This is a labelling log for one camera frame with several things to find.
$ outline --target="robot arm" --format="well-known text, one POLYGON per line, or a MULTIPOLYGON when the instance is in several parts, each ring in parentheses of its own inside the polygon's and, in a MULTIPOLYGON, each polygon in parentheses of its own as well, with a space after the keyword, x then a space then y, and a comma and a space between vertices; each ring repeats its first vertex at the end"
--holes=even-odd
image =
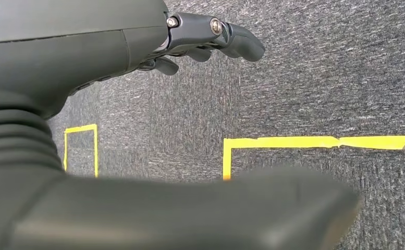
POLYGON ((327 249, 358 196, 309 171, 165 184, 64 173, 44 119, 95 81, 174 74, 165 56, 259 60, 248 30, 161 0, 0 1, 0 249, 327 249))

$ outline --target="gray carpet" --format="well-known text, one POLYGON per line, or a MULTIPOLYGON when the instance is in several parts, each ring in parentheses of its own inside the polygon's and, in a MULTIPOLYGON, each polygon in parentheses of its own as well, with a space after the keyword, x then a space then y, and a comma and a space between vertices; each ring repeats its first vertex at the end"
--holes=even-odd
MULTIPOLYGON (((223 138, 405 135, 405 1, 168 0, 171 11, 217 15, 262 38, 249 63, 216 53, 173 77, 135 72, 70 98, 50 121, 96 123, 100 176, 201 182, 222 178, 223 138)), ((69 172, 93 175, 93 133, 69 135, 69 172)), ((233 172, 295 163, 364 195, 337 249, 405 249, 405 151, 235 149, 233 172)))

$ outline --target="gray plastic panel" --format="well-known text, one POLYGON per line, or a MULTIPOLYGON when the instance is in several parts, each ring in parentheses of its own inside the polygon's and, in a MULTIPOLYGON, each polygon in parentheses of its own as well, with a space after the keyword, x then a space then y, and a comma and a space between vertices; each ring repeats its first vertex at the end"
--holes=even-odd
POLYGON ((0 42, 165 25, 162 0, 0 0, 0 42))
POLYGON ((69 93, 128 68, 122 31, 0 43, 0 109, 58 113, 69 93))
POLYGON ((210 184, 68 178, 17 221, 8 249, 328 249, 326 231, 357 204, 294 167, 210 184))

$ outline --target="metal screw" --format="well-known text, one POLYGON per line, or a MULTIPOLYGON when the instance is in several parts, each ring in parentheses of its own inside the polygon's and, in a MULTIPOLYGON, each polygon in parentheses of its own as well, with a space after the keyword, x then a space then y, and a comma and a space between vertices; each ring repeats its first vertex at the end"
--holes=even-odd
POLYGON ((179 25, 178 19, 176 19, 175 17, 167 18, 167 26, 169 28, 174 28, 178 25, 179 25))
POLYGON ((219 19, 213 18, 210 21, 210 28, 212 29, 213 34, 220 35, 222 33, 222 24, 219 19))

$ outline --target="yellow tape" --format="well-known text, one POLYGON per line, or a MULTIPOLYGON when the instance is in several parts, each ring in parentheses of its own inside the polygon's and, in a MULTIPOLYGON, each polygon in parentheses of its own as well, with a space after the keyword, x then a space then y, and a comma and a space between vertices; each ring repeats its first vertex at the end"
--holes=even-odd
POLYGON ((98 178, 98 126, 96 124, 68 128, 64 131, 64 170, 67 171, 67 134, 93 131, 95 177, 98 178))
POLYGON ((332 136, 224 139, 223 178, 224 180, 231 179, 231 150, 233 148, 332 148, 341 146, 401 150, 405 147, 405 136, 359 136, 339 139, 332 136))

